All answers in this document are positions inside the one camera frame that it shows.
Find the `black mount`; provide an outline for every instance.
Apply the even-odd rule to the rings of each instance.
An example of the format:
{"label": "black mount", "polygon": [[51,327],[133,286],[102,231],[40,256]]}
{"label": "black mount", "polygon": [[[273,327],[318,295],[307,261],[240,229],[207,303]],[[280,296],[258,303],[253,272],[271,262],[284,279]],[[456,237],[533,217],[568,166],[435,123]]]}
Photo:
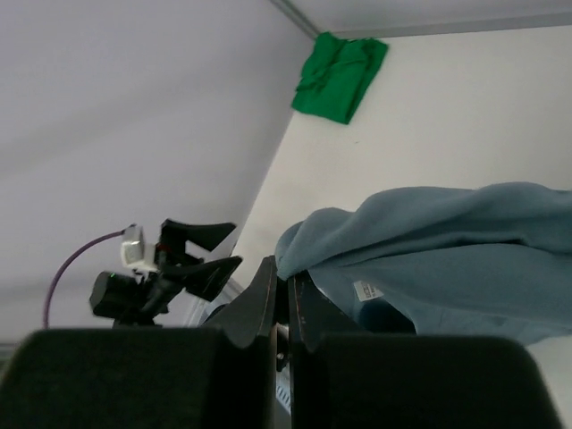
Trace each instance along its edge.
{"label": "black mount", "polygon": [[94,315],[113,319],[114,325],[155,325],[154,317],[168,313],[168,305],[184,289],[212,301],[242,262],[226,257],[212,262],[186,252],[187,242],[213,251],[231,232],[234,223],[187,225],[167,219],[156,244],[157,273],[146,277],[102,272],[89,304]]}

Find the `white wall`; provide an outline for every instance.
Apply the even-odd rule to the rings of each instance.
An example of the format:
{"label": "white wall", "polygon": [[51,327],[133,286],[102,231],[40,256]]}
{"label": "white wall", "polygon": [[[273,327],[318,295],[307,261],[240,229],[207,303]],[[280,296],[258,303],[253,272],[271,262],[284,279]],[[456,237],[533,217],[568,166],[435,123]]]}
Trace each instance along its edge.
{"label": "white wall", "polygon": [[[0,338],[39,326],[98,235],[244,223],[311,46],[266,0],[2,2]],[[78,260],[54,324],[95,324],[91,283],[118,262],[117,241]]]}
{"label": "white wall", "polygon": [[[405,186],[572,188],[572,27],[394,38],[349,126],[294,114],[236,248],[247,284],[288,227]],[[572,427],[572,344],[534,347]]]}

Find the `blue-gray fabric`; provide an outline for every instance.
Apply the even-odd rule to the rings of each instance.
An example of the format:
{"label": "blue-gray fabric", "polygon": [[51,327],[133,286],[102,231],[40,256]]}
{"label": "blue-gray fabric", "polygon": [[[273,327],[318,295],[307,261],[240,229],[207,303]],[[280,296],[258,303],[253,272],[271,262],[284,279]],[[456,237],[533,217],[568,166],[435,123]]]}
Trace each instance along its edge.
{"label": "blue-gray fabric", "polygon": [[404,188],[356,212],[325,208],[290,227],[278,275],[308,270],[358,320],[367,282],[418,333],[491,334],[531,344],[572,334],[572,192],[533,183]]}

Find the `clothing label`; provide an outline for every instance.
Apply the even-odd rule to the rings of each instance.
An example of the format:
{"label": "clothing label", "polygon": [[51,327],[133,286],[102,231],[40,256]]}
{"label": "clothing label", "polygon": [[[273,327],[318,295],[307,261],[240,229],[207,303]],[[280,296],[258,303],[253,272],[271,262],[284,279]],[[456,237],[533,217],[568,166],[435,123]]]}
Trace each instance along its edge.
{"label": "clothing label", "polygon": [[361,302],[369,301],[370,299],[376,299],[383,296],[383,292],[380,292],[374,286],[366,282],[354,282],[354,288],[356,288],[357,299],[359,299]]}

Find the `green cloth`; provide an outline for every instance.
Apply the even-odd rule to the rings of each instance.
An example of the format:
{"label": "green cloth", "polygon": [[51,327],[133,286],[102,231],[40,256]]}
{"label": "green cloth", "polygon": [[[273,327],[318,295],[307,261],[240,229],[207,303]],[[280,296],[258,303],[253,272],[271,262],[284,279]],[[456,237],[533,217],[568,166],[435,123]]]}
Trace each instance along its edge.
{"label": "green cloth", "polygon": [[343,40],[322,33],[302,68],[292,107],[332,121],[349,123],[389,47],[379,40]]}

